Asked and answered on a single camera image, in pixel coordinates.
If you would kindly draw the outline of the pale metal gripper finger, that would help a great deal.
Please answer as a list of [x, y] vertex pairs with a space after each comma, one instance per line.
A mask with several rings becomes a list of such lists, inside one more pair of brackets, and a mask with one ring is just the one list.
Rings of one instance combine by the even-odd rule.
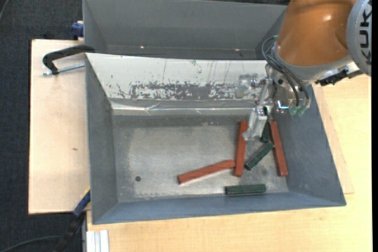
[[261, 137], [268, 120], [263, 109], [253, 109], [249, 118], [250, 138]]
[[261, 136], [261, 114], [258, 108], [254, 108], [249, 116], [247, 130], [242, 134], [245, 140], [252, 140]]

